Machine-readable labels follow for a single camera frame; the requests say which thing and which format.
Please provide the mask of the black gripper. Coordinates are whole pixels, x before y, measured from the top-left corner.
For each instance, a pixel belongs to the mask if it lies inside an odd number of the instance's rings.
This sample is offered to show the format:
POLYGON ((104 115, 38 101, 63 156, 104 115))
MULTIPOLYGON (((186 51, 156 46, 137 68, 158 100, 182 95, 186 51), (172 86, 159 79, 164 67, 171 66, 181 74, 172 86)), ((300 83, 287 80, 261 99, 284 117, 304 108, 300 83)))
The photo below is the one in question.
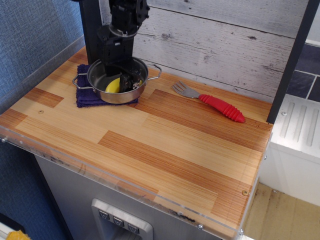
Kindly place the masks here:
POLYGON ((125 93, 140 86, 141 70, 133 58, 134 37, 119 36, 104 25, 97 30, 97 53, 108 77, 118 75, 119 92, 125 93))

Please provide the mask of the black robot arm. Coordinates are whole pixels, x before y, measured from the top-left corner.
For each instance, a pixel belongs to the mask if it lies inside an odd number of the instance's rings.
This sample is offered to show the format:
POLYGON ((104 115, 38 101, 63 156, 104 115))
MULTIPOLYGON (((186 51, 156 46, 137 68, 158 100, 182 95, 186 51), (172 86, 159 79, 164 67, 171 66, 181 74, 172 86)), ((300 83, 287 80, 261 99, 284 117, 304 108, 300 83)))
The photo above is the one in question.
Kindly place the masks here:
POLYGON ((133 57, 134 37, 149 18, 145 0, 110 0, 111 23, 97 30, 98 56, 108 77, 117 75, 106 92, 124 93, 142 82, 139 63, 133 57))

